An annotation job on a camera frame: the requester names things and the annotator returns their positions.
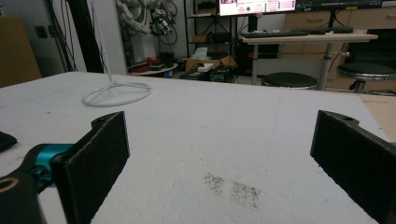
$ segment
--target monitor screen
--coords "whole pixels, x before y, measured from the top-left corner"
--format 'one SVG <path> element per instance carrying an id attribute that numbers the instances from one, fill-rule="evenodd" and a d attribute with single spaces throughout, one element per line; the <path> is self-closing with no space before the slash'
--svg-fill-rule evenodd
<path id="1" fill-rule="evenodd" d="M 297 11 L 381 7 L 382 0 L 296 0 Z"/>
<path id="2" fill-rule="evenodd" d="M 296 0 L 218 0 L 219 16 L 272 14 L 295 10 Z"/>

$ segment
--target black stool seat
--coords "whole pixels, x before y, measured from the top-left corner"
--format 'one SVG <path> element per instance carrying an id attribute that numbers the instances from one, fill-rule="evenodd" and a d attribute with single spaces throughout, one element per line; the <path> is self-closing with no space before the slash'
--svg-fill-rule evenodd
<path id="1" fill-rule="evenodd" d="M 387 80 L 396 76 L 394 69 L 373 63 L 345 63 L 337 67 L 337 72 L 346 77 L 366 80 Z"/>
<path id="2" fill-rule="evenodd" d="M 313 77 L 291 72 L 272 73 L 262 77 L 263 86 L 295 89 L 314 89 L 318 82 Z"/>

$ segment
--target box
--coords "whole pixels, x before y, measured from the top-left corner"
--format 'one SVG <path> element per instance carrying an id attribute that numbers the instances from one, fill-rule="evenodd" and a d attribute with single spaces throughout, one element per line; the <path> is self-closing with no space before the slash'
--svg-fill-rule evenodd
<path id="1" fill-rule="evenodd" d="M 210 13 L 212 15 L 217 15 L 218 12 L 216 11 L 216 8 L 202 8 L 197 10 L 197 14 L 207 14 Z"/>
<path id="2" fill-rule="evenodd" d="M 192 37 L 192 42 L 193 43 L 208 43 L 210 42 L 210 36 L 209 35 L 196 35 Z"/>
<path id="3" fill-rule="evenodd" d="M 190 71 L 191 69 L 197 68 L 200 64 L 204 64 L 204 63 L 213 63 L 214 69 L 219 65 L 236 67 L 236 61 L 226 51 L 208 52 L 207 56 L 211 57 L 212 59 L 211 60 L 199 60 L 192 58 L 187 59 L 186 72 Z"/>

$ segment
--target white table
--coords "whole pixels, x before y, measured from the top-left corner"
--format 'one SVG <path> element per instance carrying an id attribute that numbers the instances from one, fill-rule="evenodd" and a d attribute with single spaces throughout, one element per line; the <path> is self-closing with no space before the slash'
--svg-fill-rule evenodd
<path id="1" fill-rule="evenodd" d="M 286 36 L 286 37 L 270 37 L 270 38 L 243 38 L 243 42 L 248 43 L 249 45 L 254 45 L 254 54 L 253 54 L 253 67 L 252 67 L 252 79 L 251 82 L 253 85 L 256 84 L 256 79 L 258 75 L 258 66 L 259 66 L 259 45 L 263 44 L 317 44 L 317 43 L 326 43 L 326 52 L 321 60 L 321 64 L 319 66 L 320 71 L 320 79 L 318 82 L 317 90 L 323 91 L 326 87 L 326 81 L 328 76 L 328 70 L 332 63 L 332 45 L 334 43 L 357 43 L 357 42 L 368 42 L 371 39 L 377 39 L 377 35 L 367 35 L 367 34 L 327 34 L 327 35 L 301 35 L 301 36 Z M 284 60 L 285 63 L 281 63 L 281 60 L 263 60 L 262 62 L 267 61 L 268 63 L 279 63 L 279 68 L 285 68 L 290 66 L 290 60 Z M 314 66 L 314 64 L 309 63 L 301 63 L 298 66 Z"/>
<path id="2" fill-rule="evenodd" d="M 35 145 L 75 143 L 93 119 L 123 110 L 131 157 L 92 223 L 375 223 L 309 155 L 319 109 L 387 138 L 358 95 L 114 78 L 147 83 L 153 93 L 88 107 L 82 96 L 108 82 L 88 73 L 0 89 L 0 130 L 19 140 L 0 154 L 0 176 Z M 48 223 L 65 223 L 56 189 L 40 202 Z"/>

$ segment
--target stool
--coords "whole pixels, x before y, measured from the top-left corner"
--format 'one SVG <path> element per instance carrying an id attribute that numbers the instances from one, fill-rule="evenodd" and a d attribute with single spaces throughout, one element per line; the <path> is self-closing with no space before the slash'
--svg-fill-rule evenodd
<path id="1" fill-rule="evenodd" d="M 300 73 L 280 72 L 262 77 L 262 86 L 313 90 L 317 85 L 318 81 L 316 79 Z"/>
<path id="2" fill-rule="evenodd" d="M 345 63 L 337 67 L 337 73 L 356 78 L 356 81 L 349 87 L 355 93 L 362 93 L 365 80 L 388 80 L 394 79 L 396 71 L 390 67 L 373 63 Z"/>

